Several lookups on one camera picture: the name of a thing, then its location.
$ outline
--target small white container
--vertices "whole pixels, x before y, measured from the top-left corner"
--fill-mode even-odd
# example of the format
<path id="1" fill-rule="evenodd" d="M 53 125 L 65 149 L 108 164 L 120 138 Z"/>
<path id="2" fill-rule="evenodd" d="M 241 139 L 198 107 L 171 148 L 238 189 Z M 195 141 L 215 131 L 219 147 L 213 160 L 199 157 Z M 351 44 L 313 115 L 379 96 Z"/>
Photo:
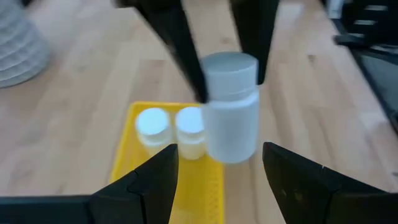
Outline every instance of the small white container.
<path id="1" fill-rule="evenodd" d="M 257 148 L 257 59 L 221 52 L 205 57 L 201 65 L 209 93 L 202 106 L 208 154 L 224 163 L 245 161 Z"/>
<path id="2" fill-rule="evenodd" d="M 185 159 L 199 159 L 205 154 L 205 133 L 201 109 L 187 107 L 175 116 L 175 129 L 180 155 Z"/>
<path id="3" fill-rule="evenodd" d="M 138 139 L 149 155 L 154 156 L 173 143 L 169 114 L 160 108 L 150 108 L 136 118 Z"/>

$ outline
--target wooden table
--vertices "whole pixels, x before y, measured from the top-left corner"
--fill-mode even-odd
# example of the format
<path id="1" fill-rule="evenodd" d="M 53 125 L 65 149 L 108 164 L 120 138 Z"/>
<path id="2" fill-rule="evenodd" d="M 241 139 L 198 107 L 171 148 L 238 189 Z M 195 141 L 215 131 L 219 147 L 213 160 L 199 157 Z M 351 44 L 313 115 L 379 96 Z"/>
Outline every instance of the wooden table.
<path id="1" fill-rule="evenodd" d="M 238 50 L 225 0 L 185 2 L 200 55 Z M 193 101 L 159 39 L 109 0 L 41 0 L 29 15 L 53 49 L 39 77 L 0 90 L 0 194 L 92 193 L 108 182 L 129 103 Z M 266 84 L 260 145 L 272 141 L 388 191 L 398 142 L 318 0 L 283 0 Z M 283 223 L 261 151 L 227 166 L 227 223 Z"/>

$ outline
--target white basket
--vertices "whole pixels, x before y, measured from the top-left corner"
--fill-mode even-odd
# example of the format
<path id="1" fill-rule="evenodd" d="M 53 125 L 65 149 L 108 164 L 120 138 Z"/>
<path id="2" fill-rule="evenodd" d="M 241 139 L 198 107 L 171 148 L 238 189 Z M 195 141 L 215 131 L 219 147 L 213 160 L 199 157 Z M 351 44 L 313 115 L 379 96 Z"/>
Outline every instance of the white basket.
<path id="1" fill-rule="evenodd" d="M 49 48 L 16 0 L 0 0 L 0 87 L 29 80 L 49 62 Z"/>

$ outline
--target white lid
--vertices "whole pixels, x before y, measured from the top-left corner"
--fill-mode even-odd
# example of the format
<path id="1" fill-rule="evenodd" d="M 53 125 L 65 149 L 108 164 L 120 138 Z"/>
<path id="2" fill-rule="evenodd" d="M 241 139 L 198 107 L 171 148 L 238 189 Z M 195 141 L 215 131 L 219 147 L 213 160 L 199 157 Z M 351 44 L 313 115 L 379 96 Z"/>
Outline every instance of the white lid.
<path id="1" fill-rule="evenodd" d="M 238 100 L 256 89 L 257 59 L 241 52 L 220 52 L 201 60 L 211 99 Z"/>
<path id="2" fill-rule="evenodd" d="M 136 130 L 141 140 L 161 144 L 170 139 L 170 118 L 160 108 L 150 108 L 141 112 L 136 118 Z"/>
<path id="3" fill-rule="evenodd" d="M 178 140 L 199 141 L 203 137 L 201 109 L 190 106 L 180 110 L 175 116 Z"/>

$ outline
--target yellow tray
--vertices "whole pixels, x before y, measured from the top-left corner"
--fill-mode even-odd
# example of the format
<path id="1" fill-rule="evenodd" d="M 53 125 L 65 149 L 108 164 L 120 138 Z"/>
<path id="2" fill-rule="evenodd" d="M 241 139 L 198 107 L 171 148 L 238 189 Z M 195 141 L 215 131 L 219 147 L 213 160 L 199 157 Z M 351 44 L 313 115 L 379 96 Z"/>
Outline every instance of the yellow tray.
<path id="1" fill-rule="evenodd" d="M 162 108 L 169 112 L 174 124 L 175 114 L 187 106 L 198 105 L 159 102 L 136 102 L 130 105 L 110 182 L 118 180 L 150 158 L 138 141 L 134 128 L 135 118 L 141 111 Z M 169 223 L 223 224 L 223 165 L 208 156 L 195 161 L 180 157 L 179 163 L 177 191 Z"/>

